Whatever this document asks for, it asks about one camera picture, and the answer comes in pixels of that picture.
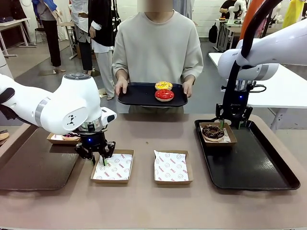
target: red icing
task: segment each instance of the red icing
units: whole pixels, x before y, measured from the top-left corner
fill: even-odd
[[[154,95],[157,98],[164,99],[164,100],[174,97],[174,93],[170,90],[157,90]]]

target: black tray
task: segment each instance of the black tray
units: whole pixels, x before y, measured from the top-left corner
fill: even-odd
[[[300,182],[256,124],[247,121],[232,129],[237,143],[233,147],[207,147],[201,134],[201,122],[195,126],[214,185],[221,189],[294,190]]]
[[[181,107],[188,103],[187,96],[183,93],[182,85],[173,84],[172,91],[174,99],[169,102],[158,101],[154,94],[156,92],[155,83],[137,83],[128,84],[127,93],[119,94],[118,101],[128,105],[144,105],[154,107]]]

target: brown pants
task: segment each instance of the brown pants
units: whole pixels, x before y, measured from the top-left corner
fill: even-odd
[[[172,108],[156,108],[131,105],[129,108],[130,114],[183,114],[183,112],[183,106]]]

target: hand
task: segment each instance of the hand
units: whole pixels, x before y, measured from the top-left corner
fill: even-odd
[[[195,81],[195,77],[193,75],[189,75],[185,78],[185,82],[183,83],[183,93],[187,95],[187,97],[192,96],[192,85]]]
[[[85,13],[85,12],[81,12],[81,13],[78,13],[78,17],[81,17],[81,18],[88,18],[88,14]]]
[[[120,77],[115,85],[115,93],[119,96],[120,91],[123,91],[123,94],[127,92],[128,82],[123,77]]]
[[[96,30],[92,26],[90,28],[90,36],[91,36],[91,39],[96,37]]]

